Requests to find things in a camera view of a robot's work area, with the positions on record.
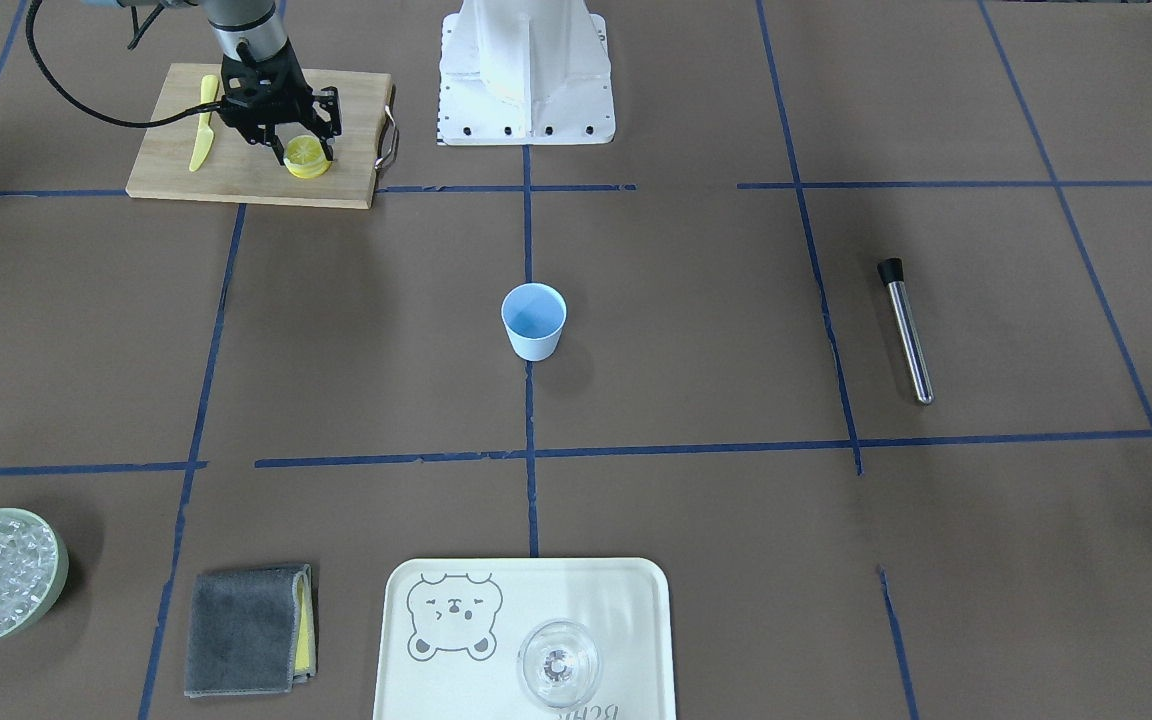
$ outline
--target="lemon slice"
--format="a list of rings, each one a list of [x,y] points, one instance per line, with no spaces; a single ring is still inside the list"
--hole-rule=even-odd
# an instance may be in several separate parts
[[[293,137],[283,152],[283,164],[298,179],[319,177],[332,167],[332,160],[323,153],[323,143],[312,135]]]

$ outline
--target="gray cloth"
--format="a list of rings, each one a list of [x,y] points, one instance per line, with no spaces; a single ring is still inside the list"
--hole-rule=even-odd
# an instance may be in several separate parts
[[[305,682],[306,676],[294,676],[302,579],[308,602],[308,564],[198,575],[189,611],[185,696],[285,694],[293,681]]]

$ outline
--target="bear face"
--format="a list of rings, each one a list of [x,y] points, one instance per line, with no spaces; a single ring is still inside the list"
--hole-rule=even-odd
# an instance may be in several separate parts
[[[473,660],[486,660],[495,652],[497,613],[500,586],[492,577],[472,579],[468,575],[420,576],[407,593],[407,611],[412,616],[412,637],[407,652],[422,662],[435,652],[465,651]]]

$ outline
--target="folded towel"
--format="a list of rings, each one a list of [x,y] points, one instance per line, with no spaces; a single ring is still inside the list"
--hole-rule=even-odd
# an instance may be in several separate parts
[[[189,611],[188,697],[285,694],[317,673],[310,566],[198,575]]]

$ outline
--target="knife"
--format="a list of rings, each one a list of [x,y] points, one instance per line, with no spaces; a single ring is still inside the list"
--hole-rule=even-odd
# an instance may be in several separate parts
[[[217,91],[220,90],[220,78],[217,76],[202,76],[200,103],[214,103]],[[214,141],[215,131],[211,129],[211,113],[198,115],[198,135],[194,138],[194,156],[189,158],[189,172],[197,172],[202,167],[202,161],[207,159],[211,151],[211,141]]]

